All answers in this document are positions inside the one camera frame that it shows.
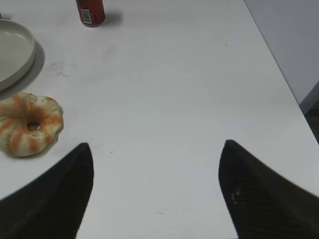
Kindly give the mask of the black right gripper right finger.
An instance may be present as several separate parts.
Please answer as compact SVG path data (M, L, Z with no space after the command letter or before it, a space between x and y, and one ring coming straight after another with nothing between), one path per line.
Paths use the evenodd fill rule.
M319 198L225 141L218 180L240 239L317 239Z

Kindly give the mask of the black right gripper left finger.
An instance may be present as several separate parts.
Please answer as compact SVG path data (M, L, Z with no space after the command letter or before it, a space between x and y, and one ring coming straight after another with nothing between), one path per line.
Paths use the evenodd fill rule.
M90 147L81 143L35 180L0 201L2 239L74 239L94 182Z

